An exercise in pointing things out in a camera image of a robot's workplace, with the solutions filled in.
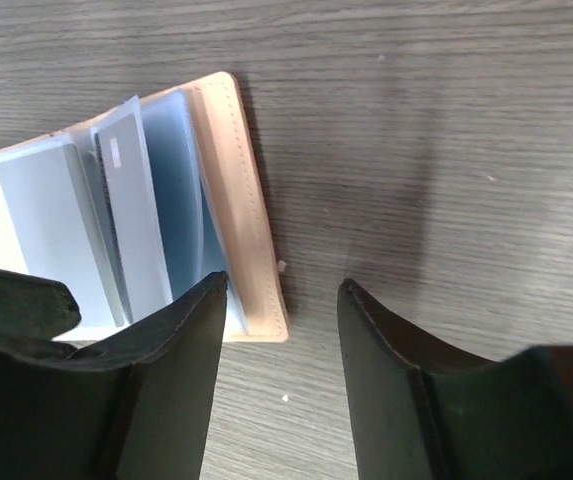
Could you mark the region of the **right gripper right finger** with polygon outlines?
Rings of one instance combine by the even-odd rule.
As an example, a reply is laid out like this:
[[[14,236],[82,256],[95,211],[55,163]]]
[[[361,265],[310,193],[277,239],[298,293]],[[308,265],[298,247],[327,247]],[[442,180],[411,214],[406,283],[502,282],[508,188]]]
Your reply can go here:
[[[573,345],[492,361],[342,282],[337,319],[362,479],[573,479]]]

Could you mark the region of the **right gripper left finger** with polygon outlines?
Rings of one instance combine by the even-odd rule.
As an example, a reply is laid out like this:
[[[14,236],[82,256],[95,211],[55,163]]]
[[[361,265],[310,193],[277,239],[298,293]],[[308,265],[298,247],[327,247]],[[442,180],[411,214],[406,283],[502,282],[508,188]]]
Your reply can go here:
[[[227,277],[101,341],[0,335],[0,479],[196,479]]]

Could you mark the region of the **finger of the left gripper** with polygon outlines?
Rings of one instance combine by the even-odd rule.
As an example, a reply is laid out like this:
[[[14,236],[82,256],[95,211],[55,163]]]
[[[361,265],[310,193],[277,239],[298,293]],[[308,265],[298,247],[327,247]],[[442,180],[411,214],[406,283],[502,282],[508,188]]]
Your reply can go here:
[[[0,269],[0,335],[50,340],[80,321],[78,303],[63,283]]]

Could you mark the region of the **silver credit card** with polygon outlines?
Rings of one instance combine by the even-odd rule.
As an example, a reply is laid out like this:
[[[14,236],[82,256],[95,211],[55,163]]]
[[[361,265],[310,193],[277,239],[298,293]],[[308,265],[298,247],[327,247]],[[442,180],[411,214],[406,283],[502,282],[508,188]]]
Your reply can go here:
[[[77,147],[59,143],[1,156],[0,188],[27,271],[65,284],[83,327],[125,325],[128,313]]]

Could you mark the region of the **beige leather card holder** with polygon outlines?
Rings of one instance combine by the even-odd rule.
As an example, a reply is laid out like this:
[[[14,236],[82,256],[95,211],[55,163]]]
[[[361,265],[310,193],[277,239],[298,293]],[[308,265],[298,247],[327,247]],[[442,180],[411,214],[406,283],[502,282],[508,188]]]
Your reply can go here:
[[[285,341],[287,312],[277,259],[235,78],[217,72],[136,98],[141,105],[172,301],[208,274],[223,271],[228,276],[225,340]],[[78,150],[128,322],[123,326],[83,327],[80,321],[60,335],[61,341],[98,341],[136,323],[130,319],[121,281],[103,167],[93,133],[115,108],[0,149],[0,157],[59,143],[72,143]],[[13,238],[1,188],[0,269],[32,275]]]

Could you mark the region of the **dark credit card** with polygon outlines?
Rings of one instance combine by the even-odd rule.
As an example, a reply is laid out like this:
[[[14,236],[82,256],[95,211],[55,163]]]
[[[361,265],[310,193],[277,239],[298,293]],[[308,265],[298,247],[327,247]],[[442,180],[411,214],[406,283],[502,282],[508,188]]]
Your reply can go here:
[[[93,133],[121,281],[130,319],[137,322],[172,301],[139,99],[115,108]]]

